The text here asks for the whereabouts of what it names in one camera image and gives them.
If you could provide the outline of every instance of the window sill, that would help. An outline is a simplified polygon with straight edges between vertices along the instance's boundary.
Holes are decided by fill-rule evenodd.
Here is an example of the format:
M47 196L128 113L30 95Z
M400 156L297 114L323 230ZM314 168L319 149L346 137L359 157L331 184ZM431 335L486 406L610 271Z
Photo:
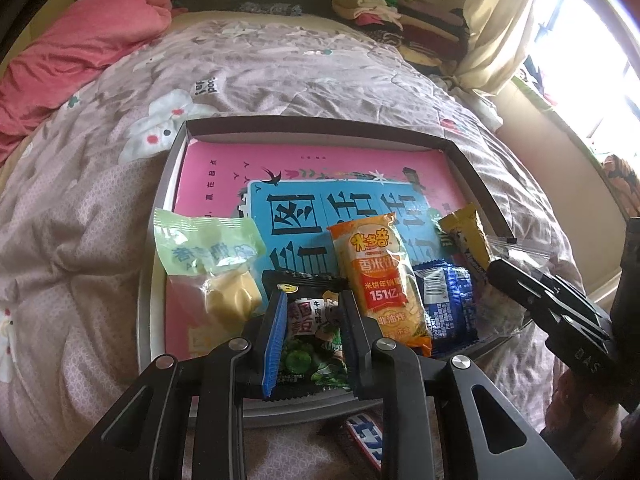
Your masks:
M602 181L604 182L607 189L609 189L609 193L611 194L613 200L615 200L618 209L620 209L620 213L623 218L628 220L629 215L625 210L625 207L620 199L618 198L616 188L611 184L607 177L607 173L604 171L602 164L593 154L593 152L589 149L589 147L584 143L584 141L576 134L572 128L562 119L562 117L554 110L553 106L539 94L539 92L532 88L529 84L524 82L521 78L517 76L513 76L511 81L516 85L518 90L520 90L527 99L537 108L537 110L543 114L547 119L549 119L559 130L562 130L567 137L571 140L571 142L582 152L582 154L587 158L587 160L591 163L594 170L598 173Z

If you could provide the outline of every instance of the window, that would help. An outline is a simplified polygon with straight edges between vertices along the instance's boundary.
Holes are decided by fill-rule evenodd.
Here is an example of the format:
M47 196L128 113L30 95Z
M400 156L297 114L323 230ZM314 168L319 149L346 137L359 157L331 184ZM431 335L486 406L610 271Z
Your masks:
M533 9L536 86L600 160L616 153L640 170L640 82L619 44L584 0Z

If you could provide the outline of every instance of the blue snack package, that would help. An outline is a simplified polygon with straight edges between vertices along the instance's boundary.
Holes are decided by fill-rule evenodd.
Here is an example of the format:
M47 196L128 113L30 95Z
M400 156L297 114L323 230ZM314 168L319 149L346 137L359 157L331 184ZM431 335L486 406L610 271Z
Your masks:
M445 260L414 266L422 305L433 336L433 356L448 354L478 341L471 276Z

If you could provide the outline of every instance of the orange snack package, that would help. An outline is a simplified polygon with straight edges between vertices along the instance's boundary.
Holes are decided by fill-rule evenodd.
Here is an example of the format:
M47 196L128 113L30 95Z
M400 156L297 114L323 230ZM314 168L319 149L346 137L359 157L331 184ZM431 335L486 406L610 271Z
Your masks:
M328 227L342 274L363 316L385 337L431 355L431 334L411 261L394 227L395 213Z

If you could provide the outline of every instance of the white cloth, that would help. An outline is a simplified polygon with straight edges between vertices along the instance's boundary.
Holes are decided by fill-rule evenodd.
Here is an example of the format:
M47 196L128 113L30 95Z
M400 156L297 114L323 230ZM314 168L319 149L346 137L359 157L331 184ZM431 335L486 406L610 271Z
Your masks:
M533 0L466 0L468 54L454 76L465 89L497 94L527 57Z

